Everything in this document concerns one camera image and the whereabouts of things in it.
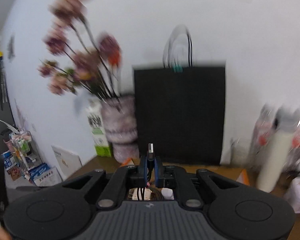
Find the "purple ceramic vase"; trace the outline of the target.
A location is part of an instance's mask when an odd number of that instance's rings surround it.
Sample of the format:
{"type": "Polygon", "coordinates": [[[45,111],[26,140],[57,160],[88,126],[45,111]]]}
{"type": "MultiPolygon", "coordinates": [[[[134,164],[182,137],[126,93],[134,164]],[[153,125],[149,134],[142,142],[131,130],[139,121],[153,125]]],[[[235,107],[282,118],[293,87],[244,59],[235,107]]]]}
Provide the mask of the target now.
{"type": "Polygon", "coordinates": [[[135,99],[132,95],[102,101],[101,115],[106,138],[111,143],[114,158],[125,163],[129,158],[137,158],[137,124],[135,99]]]}

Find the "black paper bag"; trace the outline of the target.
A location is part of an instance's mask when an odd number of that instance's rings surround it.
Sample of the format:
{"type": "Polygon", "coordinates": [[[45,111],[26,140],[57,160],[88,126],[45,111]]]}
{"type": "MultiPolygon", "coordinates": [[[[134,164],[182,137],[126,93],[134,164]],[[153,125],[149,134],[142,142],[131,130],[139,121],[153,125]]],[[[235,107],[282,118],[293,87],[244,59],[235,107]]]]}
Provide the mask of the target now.
{"type": "Polygon", "coordinates": [[[149,144],[168,163],[218,165],[224,135],[223,63],[193,62],[191,34],[176,26],[161,66],[134,69],[139,152],[149,144]]]}

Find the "white book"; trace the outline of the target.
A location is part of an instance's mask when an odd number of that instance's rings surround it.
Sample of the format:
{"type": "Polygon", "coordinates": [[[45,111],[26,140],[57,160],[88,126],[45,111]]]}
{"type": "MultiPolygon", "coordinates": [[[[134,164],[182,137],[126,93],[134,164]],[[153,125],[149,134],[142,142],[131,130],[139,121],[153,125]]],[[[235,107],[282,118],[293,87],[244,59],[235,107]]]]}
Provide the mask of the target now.
{"type": "Polygon", "coordinates": [[[77,154],[55,145],[52,145],[51,148],[53,151],[55,167],[63,180],[68,179],[82,167],[81,159],[77,154]]]}

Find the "milk carton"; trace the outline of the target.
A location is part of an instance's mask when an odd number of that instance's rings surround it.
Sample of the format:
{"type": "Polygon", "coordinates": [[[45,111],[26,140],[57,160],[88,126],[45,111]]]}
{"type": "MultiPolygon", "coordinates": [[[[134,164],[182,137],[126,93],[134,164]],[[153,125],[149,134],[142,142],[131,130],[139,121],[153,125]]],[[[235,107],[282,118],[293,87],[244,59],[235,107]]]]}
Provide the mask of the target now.
{"type": "Polygon", "coordinates": [[[111,147],[106,137],[101,109],[102,105],[98,98],[89,99],[89,105],[86,109],[87,118],[93,136],[96,154],[99,157],[111,157],[111,147]]]}

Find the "clear glass cup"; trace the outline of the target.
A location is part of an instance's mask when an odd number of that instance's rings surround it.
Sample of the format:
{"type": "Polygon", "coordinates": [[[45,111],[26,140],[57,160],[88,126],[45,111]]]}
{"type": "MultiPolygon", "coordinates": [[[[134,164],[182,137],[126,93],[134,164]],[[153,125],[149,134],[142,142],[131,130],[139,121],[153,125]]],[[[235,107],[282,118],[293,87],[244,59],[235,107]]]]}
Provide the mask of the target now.
{"type": "Polygon", "coordinates": [[[235,139],[231,141],[230,164],[236,167],[244,167],[249,163],[250,140],[235,139]]]}

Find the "white thermos bottle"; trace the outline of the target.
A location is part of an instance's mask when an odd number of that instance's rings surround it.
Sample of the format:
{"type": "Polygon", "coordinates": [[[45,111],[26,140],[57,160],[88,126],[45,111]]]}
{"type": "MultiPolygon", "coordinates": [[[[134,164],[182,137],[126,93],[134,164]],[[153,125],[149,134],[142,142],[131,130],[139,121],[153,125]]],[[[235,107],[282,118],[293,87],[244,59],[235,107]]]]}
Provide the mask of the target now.
{"type": "Polygon", "coordinates": [[[256,182],[259,190],[269,193],[277,184],[291,149],[299,120],[299,111],[290,111],[284,107],[278,109],[274,119],[274,132],[266,148],[266,160],[256,182]]]}

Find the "dried pink flowers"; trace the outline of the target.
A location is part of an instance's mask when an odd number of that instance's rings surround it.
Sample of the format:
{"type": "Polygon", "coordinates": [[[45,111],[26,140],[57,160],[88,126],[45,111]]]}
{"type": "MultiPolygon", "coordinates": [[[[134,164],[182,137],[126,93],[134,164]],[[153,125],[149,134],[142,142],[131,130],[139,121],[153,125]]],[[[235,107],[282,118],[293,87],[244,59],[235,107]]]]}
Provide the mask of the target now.
{"type": "Polygon", "coordinates": [[[39,74],[50,80],[49,90],[56,95],[76,94],[86,89],[100,100],[118,99],[116,75],[121,67],[122,50],[114,36],[102,33],[94,38],[85,16],[86,0],[55,0],[49,6],[53,15],[52,29],[44,37],[47,51],[53,56],[66,56],[71,67],[45,60],[39,74]]]}

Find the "left water bottle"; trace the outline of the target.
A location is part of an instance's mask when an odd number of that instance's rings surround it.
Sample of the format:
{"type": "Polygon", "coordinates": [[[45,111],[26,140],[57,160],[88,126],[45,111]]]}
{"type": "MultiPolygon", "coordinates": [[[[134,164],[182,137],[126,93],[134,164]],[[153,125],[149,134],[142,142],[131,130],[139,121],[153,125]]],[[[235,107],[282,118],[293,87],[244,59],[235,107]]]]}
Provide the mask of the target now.
{"type": "Polygon", "coordinates": [[[262,166],[262,151],[268,143],[269,137],[273,131],[274,114],[274,108],[269,104],[265,104],[255,123],[249,149],[250,164],[254,169],[258,169],[262,166]]]}

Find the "water bottle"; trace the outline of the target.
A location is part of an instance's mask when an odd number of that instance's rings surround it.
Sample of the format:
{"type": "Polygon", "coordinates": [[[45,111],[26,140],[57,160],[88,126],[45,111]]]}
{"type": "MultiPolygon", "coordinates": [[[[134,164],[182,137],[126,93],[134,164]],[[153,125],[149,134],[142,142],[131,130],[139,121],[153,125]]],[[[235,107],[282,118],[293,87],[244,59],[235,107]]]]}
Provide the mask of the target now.
{"type": "Polygon", "coordinates": [[[300,160],[300,121],[298,123],[296,132],[292,140],[292,146],[287,158],[286,171],[292,172],[296,169],[298,161],[300,160]]]}
{"type": "Polygon", "coordinates": [[[269,137],[273,131],[274,114],[274,108],[269,104],[265,104],[255,123],[249,149],[250,164],[254,169],[258,169],[262,166],[262,151],[268,143],[269,137]]]}

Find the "white tin box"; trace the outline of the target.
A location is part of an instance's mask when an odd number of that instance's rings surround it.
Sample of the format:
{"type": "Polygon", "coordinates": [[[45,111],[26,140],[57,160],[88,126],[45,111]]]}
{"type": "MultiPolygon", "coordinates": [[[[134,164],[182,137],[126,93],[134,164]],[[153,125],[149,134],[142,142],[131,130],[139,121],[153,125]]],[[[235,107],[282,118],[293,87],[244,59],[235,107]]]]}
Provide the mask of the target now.
{"type": "Polygon", "coordinates": [[[295,213],[300,213],[300,177],[292,180],[284,199],[292,206],[295,213]]]}

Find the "right water bottle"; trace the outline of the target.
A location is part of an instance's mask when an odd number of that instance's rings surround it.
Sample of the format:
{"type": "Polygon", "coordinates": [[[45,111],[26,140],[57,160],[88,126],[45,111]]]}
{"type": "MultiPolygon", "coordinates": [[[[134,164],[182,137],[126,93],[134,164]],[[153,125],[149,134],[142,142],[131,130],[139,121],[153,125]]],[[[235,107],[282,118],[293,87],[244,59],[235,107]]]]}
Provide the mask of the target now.
{"type": "Polygon", "coordinates": [[[292,140],[292,146],[287,158],[286,171],[292,172],[296,169],[298,161],[300,160],[300,121],[298,123],[296,132],[292,140]]]}

